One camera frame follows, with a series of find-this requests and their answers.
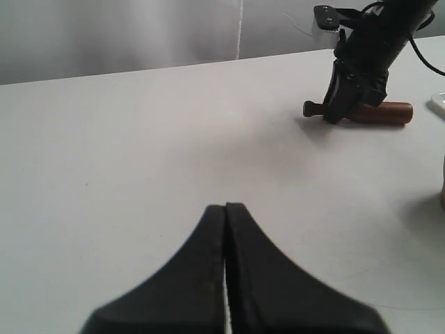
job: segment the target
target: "white backdrop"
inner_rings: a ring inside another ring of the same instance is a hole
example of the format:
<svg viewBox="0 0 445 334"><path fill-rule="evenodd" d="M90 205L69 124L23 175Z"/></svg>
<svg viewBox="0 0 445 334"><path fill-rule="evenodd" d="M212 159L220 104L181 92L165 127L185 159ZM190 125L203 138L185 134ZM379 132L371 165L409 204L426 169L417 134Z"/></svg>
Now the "white backdrop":
<svg viewBox="0 0 445 334"><path fill-rule="evenodd" d="M0 84L307 51L315 5L370 2L3 0ZM445 1L436 13L423 35L445 34Z"/></svg>

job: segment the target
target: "white wall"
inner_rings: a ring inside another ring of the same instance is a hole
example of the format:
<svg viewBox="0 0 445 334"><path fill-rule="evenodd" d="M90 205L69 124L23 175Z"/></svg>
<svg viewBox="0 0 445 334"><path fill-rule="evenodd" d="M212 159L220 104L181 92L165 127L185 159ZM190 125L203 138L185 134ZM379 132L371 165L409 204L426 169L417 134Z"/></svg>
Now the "white wall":
<svg viewBox="0 0 445 334"><path fill-rule="evenodd" d="M317 4L243 0L240 57L315 48ZM0 84L235 59L241 0L2 0ZM422 35L445 34L445 1Z"/></svg>

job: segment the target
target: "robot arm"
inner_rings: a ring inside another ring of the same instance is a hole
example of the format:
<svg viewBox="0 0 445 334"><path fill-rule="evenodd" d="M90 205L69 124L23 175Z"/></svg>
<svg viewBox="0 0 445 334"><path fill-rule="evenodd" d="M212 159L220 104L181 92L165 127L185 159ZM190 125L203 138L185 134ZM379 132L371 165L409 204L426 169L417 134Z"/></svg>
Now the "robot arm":
<svg viewBox="0 0 445 334"><path fill-rule="evenodd" d="M317 6L318 26L335 30L352 29L349 37L340 30L334 50L332 78L323 100L323 118L335 124L362 106L378 107L387 96L388 69L412 34L432 21L437 0L382 0L363 11Z"/></svg>

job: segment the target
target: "white tabletop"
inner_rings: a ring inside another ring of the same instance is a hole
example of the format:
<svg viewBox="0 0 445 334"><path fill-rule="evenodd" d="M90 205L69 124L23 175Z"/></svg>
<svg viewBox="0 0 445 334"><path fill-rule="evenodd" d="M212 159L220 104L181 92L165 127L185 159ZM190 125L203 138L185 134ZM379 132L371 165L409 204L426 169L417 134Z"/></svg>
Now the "white tabletop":
<svg viewBox="0 0 445 334"><path fill-rule="evenodd" d="M419 40L445 68L445 37ZM405 129L303 118L332 51L0 86L0 333L76 333L152 275L206 205L269 237L397 334L445 328L445 78L411 47L388 100Z"/></svg>

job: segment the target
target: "wooden handle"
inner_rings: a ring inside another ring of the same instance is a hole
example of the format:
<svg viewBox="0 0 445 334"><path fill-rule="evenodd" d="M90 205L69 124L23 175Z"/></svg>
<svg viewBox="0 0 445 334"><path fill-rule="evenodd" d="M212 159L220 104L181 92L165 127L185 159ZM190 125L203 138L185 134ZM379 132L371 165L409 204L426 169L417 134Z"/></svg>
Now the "wooden handle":
<svg viewBox="0 0 445 334"><path fill-rule="evenodd" d="M323 115L326 105L306 101L303 115ZM348 117L355 122L368 124L405 125L411 122L412 105L405 102L382 102L380 106L361 105Z"/></svg>

